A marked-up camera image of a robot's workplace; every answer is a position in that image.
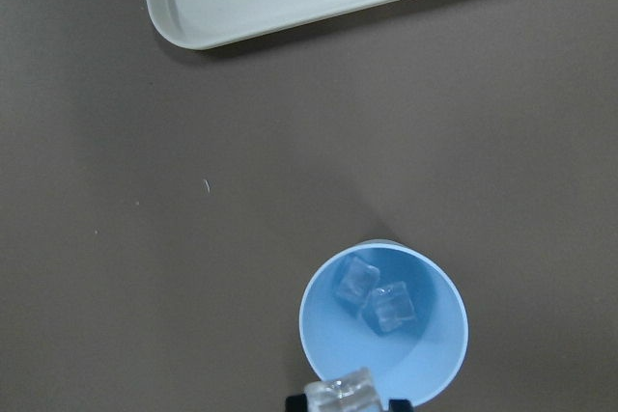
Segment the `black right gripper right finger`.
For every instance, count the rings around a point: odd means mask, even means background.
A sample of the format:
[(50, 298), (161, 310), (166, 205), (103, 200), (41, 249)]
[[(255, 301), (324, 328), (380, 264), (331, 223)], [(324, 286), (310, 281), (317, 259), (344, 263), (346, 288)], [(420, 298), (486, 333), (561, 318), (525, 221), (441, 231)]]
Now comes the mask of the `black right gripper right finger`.
[(405, 398), (391, 398), (388, 402), (388, 412), (413, 412), (413, 405)]

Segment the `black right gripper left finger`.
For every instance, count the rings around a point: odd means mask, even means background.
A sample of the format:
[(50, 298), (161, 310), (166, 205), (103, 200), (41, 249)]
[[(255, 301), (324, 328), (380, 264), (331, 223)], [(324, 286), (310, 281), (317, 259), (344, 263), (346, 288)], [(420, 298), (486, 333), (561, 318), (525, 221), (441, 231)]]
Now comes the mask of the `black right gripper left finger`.
[(284, 403), (285, 412), (307, 412), (308, 399), (305, 394), (288, 396)]

